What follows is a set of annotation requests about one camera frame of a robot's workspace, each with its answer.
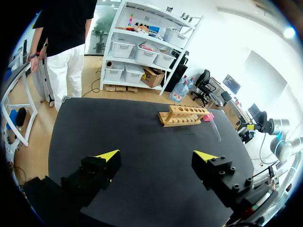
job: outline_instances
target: pink block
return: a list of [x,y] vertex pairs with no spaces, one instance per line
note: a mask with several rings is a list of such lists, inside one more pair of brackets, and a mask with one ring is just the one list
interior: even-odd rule
[[214,115],[212,112],[209,115],[204,115],[202,117],[203,121],[205,121],[205,122],[210,122],[213,118],[214,118]]

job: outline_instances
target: white pants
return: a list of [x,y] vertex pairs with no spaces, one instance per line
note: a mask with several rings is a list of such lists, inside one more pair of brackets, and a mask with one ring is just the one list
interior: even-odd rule
[[41,99],[46,99],[50,102],[50,99],[53,100],[53,90],[49,81],[46,64],[47,57],[45,56],[43,60],[39,60],[39,68],[32,75],[35,88]]
[[66,76],[71,84],[71,95],[81,97],[81,73],[84,61],[84,44],[47,57],[49,80],[53,89],[55,108],[59,111],[62,98],[67,95]]

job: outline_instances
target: black office chair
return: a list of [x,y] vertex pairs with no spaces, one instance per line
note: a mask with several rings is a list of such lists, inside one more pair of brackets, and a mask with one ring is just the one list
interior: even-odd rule
[[191,94],[195,94],[196,97],[193,98],[193,100],[200,98],[202,100],[203,105],[205,106],[208,101],[206,100],[206,97],[209,97],[209,94],[212,93],[213,91],[216,90],[216,87],[211,85],[209,83],[210,80],[210,71],[204,70],[204,72],[200,75],[198,80],[195,83],[195,86],[201,90],[201,93],[197,93],[195,91],[192,91]]
[[223,103],[223,106],[225,106],[227,104],[227,102],[231,101],[232,97],[228,94],[227,91],[223,91],[221,93],[221,97],[223,98],[224,100],[224,103]]

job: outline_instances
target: ceiling light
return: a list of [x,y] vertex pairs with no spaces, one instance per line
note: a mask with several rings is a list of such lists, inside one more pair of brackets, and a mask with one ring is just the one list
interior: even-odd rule
[[285,29],[283,32],[285,38],[290,39],[295,35],[295,30],[292,27]]

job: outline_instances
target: white storage box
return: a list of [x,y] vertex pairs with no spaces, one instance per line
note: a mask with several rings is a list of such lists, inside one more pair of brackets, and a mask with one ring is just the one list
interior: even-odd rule
[[160,51],[160,54],[156,57],[155,64],[162,66],[164,68],[169,68],[172,62],[176,59],[174,56],[172,56],[170,53],[162,53]]
[[119,81],[121,78],[121,74],[124,71],[124,63],[122,62],[112,62],[113,65],[112,67],[105,68],[105,79],[106,80],[111,80],[111,81]]
[[154,51],[148,51],[145,49],[142,49],[137,44],[137,52],[136,52],[136,62],[144,65],[151,65],[157,55],[159,55],[159,49],[155,47],[154,45],[150,44],[153,47]]
[[188,38],[172,29],[166,29],[163,40],[180,48],[183,48]]
[[113,57],[129,58],[135,44],[124,39],[113,40]]
[[125,81],[126,83],[138,84],[144,74],[144,69],[140,65],[125,64]]

